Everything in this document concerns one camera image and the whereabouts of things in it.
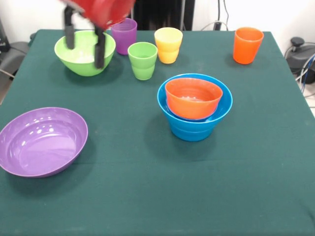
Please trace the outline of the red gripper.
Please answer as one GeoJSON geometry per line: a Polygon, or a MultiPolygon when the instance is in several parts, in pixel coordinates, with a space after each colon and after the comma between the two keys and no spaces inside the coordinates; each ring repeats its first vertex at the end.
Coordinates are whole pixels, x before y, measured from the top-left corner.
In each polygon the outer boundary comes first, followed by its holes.
{"type": "Polygon", "coordinates": [[[74,26],[72,15],[80,13],[94,24],[97,42],[94,47],[94,65],[96,69],[104,67],[106,36],[103,29],[107,29],[125,20],[130,14],[134,0],[65,0],[66,8],[63,12],[64,32],[67,48],[74,49],[74,26]]]}

